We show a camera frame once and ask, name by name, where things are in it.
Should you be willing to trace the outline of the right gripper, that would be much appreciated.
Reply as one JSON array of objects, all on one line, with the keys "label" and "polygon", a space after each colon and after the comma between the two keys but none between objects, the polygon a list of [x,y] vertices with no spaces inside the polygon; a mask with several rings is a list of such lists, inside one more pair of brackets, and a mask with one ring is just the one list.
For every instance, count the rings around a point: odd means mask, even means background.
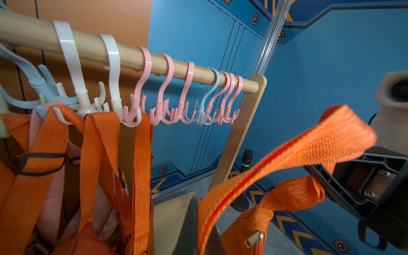
[{"label": "right gripper", "polygon": [[329,199],[359,221],[359,239],[366,240],[367,229],[379,236],[375,250],[388,244],[408,248],[408,157],[380,146],[373,146],[354,160],[338,163],[332,174],[323,165],[305,169],[324,187]]}]

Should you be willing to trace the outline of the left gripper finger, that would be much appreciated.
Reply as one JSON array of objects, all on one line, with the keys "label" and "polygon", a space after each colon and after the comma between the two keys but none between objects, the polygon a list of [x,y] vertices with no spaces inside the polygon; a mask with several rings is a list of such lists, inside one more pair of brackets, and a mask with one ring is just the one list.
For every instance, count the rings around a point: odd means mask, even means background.
[{"label": "left gripper finger", "polygon": [[[198,205],[196,195],[188,199],[189,207],[180,232],[180,254],[197,255],[197,227],[198,227]],[[206,245],[205,255],[226,255],[222,245],[217,227],[213,227]]]}]

